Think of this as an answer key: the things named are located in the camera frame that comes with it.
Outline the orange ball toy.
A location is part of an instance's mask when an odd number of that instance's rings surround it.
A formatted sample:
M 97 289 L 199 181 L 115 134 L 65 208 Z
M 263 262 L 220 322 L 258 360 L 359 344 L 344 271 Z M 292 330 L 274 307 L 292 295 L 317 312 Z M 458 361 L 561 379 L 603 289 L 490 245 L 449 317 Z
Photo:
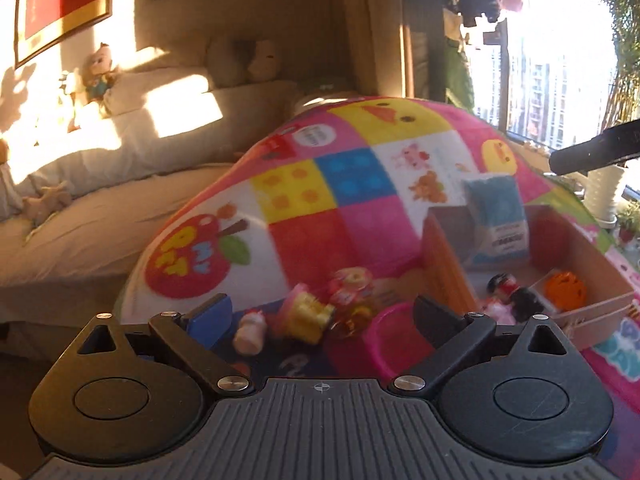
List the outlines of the orange ball toy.
M 573 272 L 554 272 L 544 282 L 544 296 L 557 309 L 573 311 L 585 307 L 587 286 Z

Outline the colourful cartoon play mat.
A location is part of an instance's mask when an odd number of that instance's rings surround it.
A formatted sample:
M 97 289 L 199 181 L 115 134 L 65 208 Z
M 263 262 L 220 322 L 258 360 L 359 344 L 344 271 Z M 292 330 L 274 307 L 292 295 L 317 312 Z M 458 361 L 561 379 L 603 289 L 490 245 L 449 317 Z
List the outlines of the colourful cartoon play mat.
M 424 220 L 433 208 L 468 208 L 462 180 L 479 174 L 514 177 L 525 208 L 549 206 L 574 223 L 638 292 L 637 269 L 582 202 L 487 122 L 442 103 L 356 99 L 292 119 L 173 214 L 134 267 L 120 314 L 137 323 L 163 310 L 186 313 L 217 292 L 237 315 L 269 313 L 297 284 L 329 304 L 332 275 L 352 266 L 373 276 L 364 304 L 375 316 L 410 304 L 427 294 Z M 373 376 L 363 333 L 329 333 L 331 372 Z M 626 314 L 586 358 L 616 404 L 605 460 L 637 478 L 638 314 Z

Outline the small red potted plant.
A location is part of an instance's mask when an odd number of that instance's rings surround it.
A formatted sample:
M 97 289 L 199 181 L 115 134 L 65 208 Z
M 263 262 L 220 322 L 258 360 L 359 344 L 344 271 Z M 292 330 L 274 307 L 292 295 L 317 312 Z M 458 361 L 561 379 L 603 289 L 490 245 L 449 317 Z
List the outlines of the small red potted plant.
M 639 203 L 626 203 L 622 209 L 617 211 L 618 239 L 623 246 L 631 243 L 639 233 L 640 208 Z

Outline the pink cardboard box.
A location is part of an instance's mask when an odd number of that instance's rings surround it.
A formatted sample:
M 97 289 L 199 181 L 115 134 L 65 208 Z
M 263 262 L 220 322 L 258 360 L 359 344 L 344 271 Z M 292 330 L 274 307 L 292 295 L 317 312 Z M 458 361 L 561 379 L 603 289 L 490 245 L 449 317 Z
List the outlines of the pink cardboard box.
M 427 293 L 462 315 L 480 308 L 492 276 L 509 273 L 539 297 L 578 349 L 600 344 L 613 335 L 632 307 L 634 289 L 623 276 L 623 266 L 551 207 L 533 205 L 525 211 L 529 256 L 473 264 L 475 228 L 469 209 L 431 209 L 422 235 Z M 544 296 L 544 283 L 556 271 L 570 271 L 586 284 L 585 307 L 562 312 Z

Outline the framed red wall picture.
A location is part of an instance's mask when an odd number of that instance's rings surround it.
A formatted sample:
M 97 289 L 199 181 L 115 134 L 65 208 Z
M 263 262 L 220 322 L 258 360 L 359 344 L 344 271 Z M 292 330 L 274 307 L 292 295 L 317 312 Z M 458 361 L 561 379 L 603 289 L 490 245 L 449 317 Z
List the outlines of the framed red wall picture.
M 112 0 L 16 0 L 14 58 L 22 66 L 112 15 Z

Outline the beige sofa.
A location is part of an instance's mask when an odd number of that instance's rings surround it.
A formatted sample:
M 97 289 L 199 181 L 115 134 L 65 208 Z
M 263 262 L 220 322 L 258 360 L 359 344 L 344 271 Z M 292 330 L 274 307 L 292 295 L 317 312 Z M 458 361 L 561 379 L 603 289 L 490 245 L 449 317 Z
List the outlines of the beige sofa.
M 3 198 L 62 184 L 70 204 L 41 226 L 1 213 L 1 350 L 56 358 L 93 315 L 111 310 L 164 222 L 282 125 L 300 93 L 290 80 L 193 96 L 157 88 L 146 107 L 104 120 L 88 138 L 111 139 L 55 159 Z

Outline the plush toy on sofa back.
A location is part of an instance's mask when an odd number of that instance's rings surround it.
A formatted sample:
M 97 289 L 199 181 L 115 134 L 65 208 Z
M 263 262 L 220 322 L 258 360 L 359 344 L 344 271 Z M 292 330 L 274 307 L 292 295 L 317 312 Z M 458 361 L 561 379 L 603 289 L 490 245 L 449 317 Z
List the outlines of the plush toy on sofa back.
M 272 40 L 220 37 L 207 47 L 206 67 L 215 88 L 233 88 L 276 80 L 282 60 Z

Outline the small doll on sofa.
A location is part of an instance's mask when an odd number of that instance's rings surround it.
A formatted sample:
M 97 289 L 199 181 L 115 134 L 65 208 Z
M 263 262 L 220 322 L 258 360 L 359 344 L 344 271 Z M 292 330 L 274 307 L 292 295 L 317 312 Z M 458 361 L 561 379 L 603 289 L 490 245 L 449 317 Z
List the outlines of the small doll on sofa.
M 118 70 L 114 65 L 111 47 L 108 44 L 102 42 L 93 54 L 88 56 L 81 77 L 87 101 L 102 102 L 105 93 L 114 86 L 118 77 Z

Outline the black red doll figure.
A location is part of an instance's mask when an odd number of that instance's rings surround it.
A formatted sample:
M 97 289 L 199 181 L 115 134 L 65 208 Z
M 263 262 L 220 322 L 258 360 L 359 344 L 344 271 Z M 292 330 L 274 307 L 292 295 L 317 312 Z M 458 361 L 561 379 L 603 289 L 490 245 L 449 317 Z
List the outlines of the black red doll figure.
M 524 323 L 537 314 L 544 314 L 544 304 L 527 287 L 518 284 L 512 274 L 494 275 L 487 283 L 487 292 L 511 309 L 517 323 Z

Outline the white plant pot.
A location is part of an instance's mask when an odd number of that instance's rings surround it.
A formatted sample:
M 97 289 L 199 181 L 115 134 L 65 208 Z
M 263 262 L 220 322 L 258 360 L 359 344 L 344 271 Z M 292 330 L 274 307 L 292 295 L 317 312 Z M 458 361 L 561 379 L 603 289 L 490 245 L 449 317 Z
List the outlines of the white plant pot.
M 623 196 L 626 168 L 606 166 L 588 172 L 584 204 L 602 229 L 616 225 L 616 206 Z

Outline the small yogurt drink bottle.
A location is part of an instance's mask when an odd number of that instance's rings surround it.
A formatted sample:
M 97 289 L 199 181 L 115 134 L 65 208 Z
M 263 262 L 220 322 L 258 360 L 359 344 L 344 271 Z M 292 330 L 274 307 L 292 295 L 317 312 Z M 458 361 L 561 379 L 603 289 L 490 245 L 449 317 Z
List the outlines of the small yogurt drink bottle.
M 262 311 L 247 311 L 233 337 L 233 348 L 240 356 L 257 356 L 264 348 L 268 324 Z

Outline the pink toy strainer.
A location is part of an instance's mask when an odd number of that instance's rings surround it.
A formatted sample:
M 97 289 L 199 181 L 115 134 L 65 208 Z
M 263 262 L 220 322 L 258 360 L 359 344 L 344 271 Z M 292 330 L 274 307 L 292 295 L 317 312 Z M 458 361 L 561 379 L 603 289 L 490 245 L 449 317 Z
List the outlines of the pink toy strainer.
M 384 384 L 435 351 L 416 328 L 408 302 L 380 312 L 364 331 L 362 342 L 373 376 Z

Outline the gold keychain bell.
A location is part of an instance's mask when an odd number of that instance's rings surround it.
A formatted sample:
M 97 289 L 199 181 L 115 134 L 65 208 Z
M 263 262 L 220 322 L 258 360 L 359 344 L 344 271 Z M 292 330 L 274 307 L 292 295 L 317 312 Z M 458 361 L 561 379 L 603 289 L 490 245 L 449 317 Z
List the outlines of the gold keychain bell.
M 362 333 L 375 317 L 375 310 L 366 304 L 342 307 L 335 313 L 330 335 L 338 339 L 346 339 Z

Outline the blue tissue pack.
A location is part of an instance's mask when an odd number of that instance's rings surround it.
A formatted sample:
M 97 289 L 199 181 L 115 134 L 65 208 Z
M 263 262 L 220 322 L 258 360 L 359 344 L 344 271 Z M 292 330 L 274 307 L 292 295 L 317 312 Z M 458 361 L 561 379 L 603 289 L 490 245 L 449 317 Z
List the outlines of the blue tissue pack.
M 529 228 L 525 207 L 514 177 L 479 174 L 462 180 L 462 190 L 473 219 L 470 266 L 498 266 L 529 256 Z

